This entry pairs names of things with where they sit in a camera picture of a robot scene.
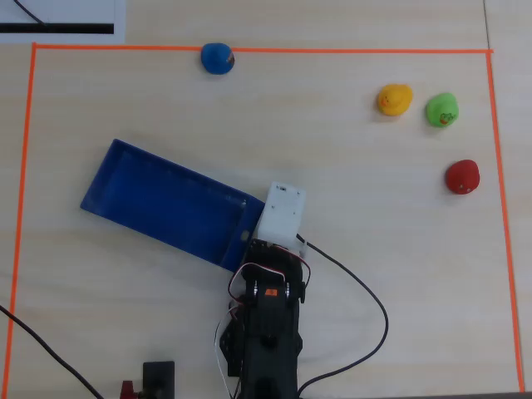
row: blue plastic tray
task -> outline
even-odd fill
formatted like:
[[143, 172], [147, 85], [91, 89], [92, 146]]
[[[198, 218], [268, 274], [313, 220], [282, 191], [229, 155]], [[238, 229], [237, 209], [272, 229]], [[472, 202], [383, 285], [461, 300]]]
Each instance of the blue plastic tray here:
[[114, 140], [81, 208], [234, 271], [264, 203]]

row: toy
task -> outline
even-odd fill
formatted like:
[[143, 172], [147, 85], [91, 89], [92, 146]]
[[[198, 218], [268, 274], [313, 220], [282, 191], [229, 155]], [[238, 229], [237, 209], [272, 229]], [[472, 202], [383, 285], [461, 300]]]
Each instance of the toy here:
[[201, 63], [207, 72], [223, 75], [233, 68], [234, 54], [227, 44], [208, 43], [201, 49]]
[[479, 183], [479, 167], [473, 160], [461, 160], [447, 169], [446, 185], [455, 194], [469, 194]]
[[458, 102], [451, 93], [442, 93], [426, 104], [426, 118], [431, 125], [446, 127], [458, 119]]
[[384, 115], [398, 116], [408, 109], [412, 97], [412, 89], [407, 85], [387, 85], [377, 96], [377, 105]]

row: orange tape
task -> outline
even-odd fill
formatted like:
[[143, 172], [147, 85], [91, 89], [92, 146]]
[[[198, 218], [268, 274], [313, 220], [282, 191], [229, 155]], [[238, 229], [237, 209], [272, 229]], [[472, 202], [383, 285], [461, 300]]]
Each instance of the orange tape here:
[[519, 314], [517, 312], [517, 295], [515, 293], [514, 260], [512, 257], [512, 244], [510, 240], [510, 223], [508, 222], [508, 207], [506, 205], [505, 175], [502, 167], [500, 153], [499, 122], [497, 121], [497, 107], [495, 104], [495, 88], [493, 86], [493, 69], [491, 68], [491, 54], [485, 54], [486, 67], [488, 69], [488, 86], [490, 87], [491, 122], [493, 124], [493, 136], [495, 140], [495, 155], [497, 157], [497, 171], [499, 173], [500, 204], [502, 206], [502, 221], [505, 227], [506, 263], [508, 264], [508, 279], [510, 283], [510, 305], [512, 308], [512, 324], [514, 328], [515, 366], [517, 367], [517, 381], [520, 392], [525, 391], [525, 378], [523, 362], [521, 359], [521, 343]]
[[[136, 45], [86, 45], [37, 44], [37, 48], [52, 50], [142, 50], [166, 52], [199, 52], [201, 46], [136, 46]], [[491, 49], [422, 49], [422, 48], [265, 48], [232, 47], [233, 52], [275, 52], [287, 54], [486, 54]]]
[[[33, 82], [35, 78], [35, 61], [37, 49], [54, 50], [137, 50], [137, 51], [174, 51], [174, 52], [198, 52], [199, 46], [105, 46], [105, 45], [63, 45], [63, 44], [32, 44], [32, 57], [27, 85], [26, 117], [24, 121], [24, 137], [22, 140], [22, 162], [20, 172], [20, 184], [18, 189], [17, 232], [15, 237], [15, 253], [13, 257], [13, 276], [11, 286], [11, 302], [9, 310], [15, 313], [17, 301], [18, 267], [20, 260], [20, 246], [22, 239], [22, 216], [24, 211], [24, 190], [26, 185], [27, 146], [30, 131], [30, 116], [32, 113]], [[287, 53], [287, 54], [485, 54], [488, 70], [488, 85], [490, 89], [491, 117], [493, 123], [495, 154], [497, 170], [499, 174], [500, 202], [502, 206], [503, 225], [505, 229], [506, 260], [508, 264], [508, 277], [510, 281], [510, 303], [512, 311], [512, 323], [514, 329], [515, 364], [520, 392], [525, 391], [525, 379], [520, 348], [519, 315], [517, 313], [517, 298], [515, 293], [515, 276], [510, 241], [510, 225], [508, 222], [508, 209], [506, 205], [505, 178], [503, 173], [502, 157], [500, 153], [499, 127], [497, 110], [495, 106], [495, 89], [493, 86], [493, 71], [491, 67], [492, 49], [328, 49], [328, 48], [261, 48], [261, 47], [234, 47], [234, 52], [257, 52], [257, 53]], [[12, 353], [13, 321], [9, 319], [7, 324], [6, 357], [3, 371], [2, 399], [7, 399], [7, 387], [9, 383], [9, 371]]]
[[[18, 264], [20, 260], [20, 243], [22, 237], [22, 214], [24, 213], [24, 190], [26, 187], [27, 143], [30, 134], [30, 115], [32, 114], [33, 80], [35, 77], [35, 58], [37, 45], [32, 44], [32, 58], [30, 61], [30, 75], [27, 83], [26, 117], [24, 119], [24, 137], [22, 139], [22, 161], [20, 166], [20, 183], [18, 185], [17, 232], [15, 235], [15, 254], [13, 256], [13, 277], [11, 281], [11, 301], [9, 312], [15, 313], [17, 301]], [[9, 383], [9, 367], [11, 365], [11, 349], [13, 340], [13, 320], [7, 323], [6, 359], [3, 366], [2, 399], [7, 399], [7, 385]]]

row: red rubber duck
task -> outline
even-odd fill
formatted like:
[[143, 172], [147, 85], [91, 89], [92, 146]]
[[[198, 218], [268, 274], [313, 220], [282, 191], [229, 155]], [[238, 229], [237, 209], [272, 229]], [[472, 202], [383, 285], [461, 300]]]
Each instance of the red rubber duck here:
[[479, 167], [473, 160], [461, 160], [447, 169], [446, 185], [455, 194], [469, 194], [479, 183]]

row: black line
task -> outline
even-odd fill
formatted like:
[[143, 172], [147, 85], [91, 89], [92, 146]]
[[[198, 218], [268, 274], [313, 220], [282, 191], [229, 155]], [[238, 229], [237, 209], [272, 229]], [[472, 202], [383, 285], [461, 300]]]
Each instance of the black line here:
[[78, 33], [112, 35], [114, 23], [0, 23], [0, 33]]
[[490, 31], [488, 30], [488, 13], [485, 10], [485, 0], [482, 0], [482, 4], [484, 4], [484, 24], [485, 24], [485, 38], [488, 42], [488, 48], [491, 48], [490, 45]]
[[64, 368], [66, 368], [83, 386], [89, 390], [89, 392], [94, 395], [97, 399], [104, 399], [104, 397], [79, 373], [76, 371], [74, 367], [72, 367], [70, 364], [65, 362], [57, 353], [51, 349], [44, 340], [37, 335], [36, 332], [34, 332], [31, 328], [29, 328], [25, 322], [23, 322], [20, 318], [15, 316], [13, 313], [9, 312], [7, 309], [5, 309], [4, 306], [0, 305], [0, 312], [11, 318], [20, 328], [22, 328], [26, 333], [30, 334], [33, 339], [35, 339], [39, 345], [41, 345], [45, 351], [48, 352], [50, 356], [52, 356], [56, 362], [61, 364]]
[[33, 21], [36, 23], [40, 23], [41, 25], [46, 25], [42, 20], [37, 18], [30, 10], [25, 8], [18, 0], [13, 0], [15, 4], [17, 4], [21, 10], [23, 10]]

